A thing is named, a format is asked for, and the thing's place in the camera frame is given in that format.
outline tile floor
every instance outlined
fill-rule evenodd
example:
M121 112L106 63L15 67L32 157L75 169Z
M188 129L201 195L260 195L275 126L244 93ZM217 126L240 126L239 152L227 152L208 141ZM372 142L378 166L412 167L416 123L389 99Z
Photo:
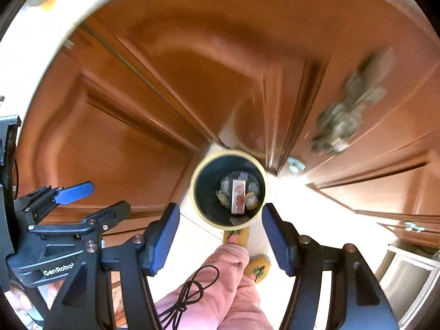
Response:
M0 43L2 115L24 118L29 102L51 59L65 38L85 16L107 0L58 0L48 13L23 8ZM395 238L368 219L356 216L340 205L311 191L294 178L269 176L270 202L280 216L292 222L300 233L321 244L358 246L373 271L379 266L386 246ZM165 267L150 279L154 300L175 289L221 244L222 232L204 223L186 197L181 204L181 223ZM251 226L251 255L267 253L273 266L267 279L257 286L261 307L277 329L290 297L293 279L281 271L270 250L261 221ZM328 309L329 277L323 278L322 302L316 328L323 329Z

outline finger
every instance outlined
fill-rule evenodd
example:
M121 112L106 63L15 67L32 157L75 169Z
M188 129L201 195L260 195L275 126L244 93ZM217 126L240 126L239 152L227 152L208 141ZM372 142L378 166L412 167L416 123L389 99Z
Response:
M48 284L48 308L52 308L52 305L54 304L55 298L58 295L59 290L61 289L62 284L64 283L64 280L59 280L54 283Z
M6 292L5 296L16 312L22 311L26 313L28 310L32 309L32 303L26 294L14 286L10 287L10 291Z

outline wooden door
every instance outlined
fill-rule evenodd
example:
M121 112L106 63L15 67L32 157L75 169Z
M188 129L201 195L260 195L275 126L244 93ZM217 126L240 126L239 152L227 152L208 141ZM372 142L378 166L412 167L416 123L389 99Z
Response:
M328 161L311 153L316 120L365 57L391 46L397 67L352 142L429 83L439 57L412 0L112 0L86 23L135 56L212 140L276 174L289 155L307 170Z
M56 55L23 123L19 194L91 180L92 196L46 221L77 222L120 200L133 218L160 215L183 198L208 141L87 31L76 30L69 47Z
M413 244L420 244L421 246L440 248L440 233L423 231L416 233L414 231L407 231L403 227L395 227L382 224L386 229L392 231L398 238Z

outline door panel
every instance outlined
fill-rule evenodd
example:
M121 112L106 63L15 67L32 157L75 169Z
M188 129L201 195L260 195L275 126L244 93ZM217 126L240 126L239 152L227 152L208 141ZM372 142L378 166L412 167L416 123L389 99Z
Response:
M417 225L440 224L440 216L405 215L402 213L384 213L384 212L362 211L362 210L355 210L354 213L362 216L374 217L378 223L388 224L391 226L403 225L405 222L408 221L413 222Z
M432 28L404 0L113 0L92 20L213 140L275 173L289 154L307 170L329 159L310 152L316 120L365 57L392 46L398 63L353 142L410 98L439 56Z
M208 141L85 31L71 40L23 123L19 193L91 180L92 196L58 207L45 221L77 222L120 200L131 204L133 218L157 216L181 201Z
M437 216L435 190L440 189L440 178L435 171L432 165L424 165L320 191L353 210Z
M436 50L438 63L440 53L438 48ZM420 81L402 105L393 106L389 115L378 120L378 124L365 134L358 133L359 137L353 139L342 154L314 169L305 161L309 181L318 187L337 185L393 164L399 167L398 164L405 160L422 154L425 155L424 162L430 162L429 153L434 151L438 155L440 152L439 85L440 69L436 68ZM291 155L299 157L295 148Z
M432 233L432 232L407 232L404 228L381 225L386 229L392 231L398 238L415 244L420 244L421 246L428 247L440 247L440 233Z
M407 229L409 228L407 225L405 225L406 222L410 222L408 220L403 220L403 221L398 221L395 219L380 219L380 221L378 221L380 224L382 225L387 225L387 226L394 226L394 227L399 227L399 228L403 228L403 229ZM417 227L422 227L425 230L421 231L419 233L417 233L415 230L407 230L406 232L408 233L415 233L416 235L423 233L423 232L428 232L428 233L440 233L440 224L438 223L428 223L428 222L417 222L414 223Z
M423 168L368 181L320 189L353 210L412 213Z

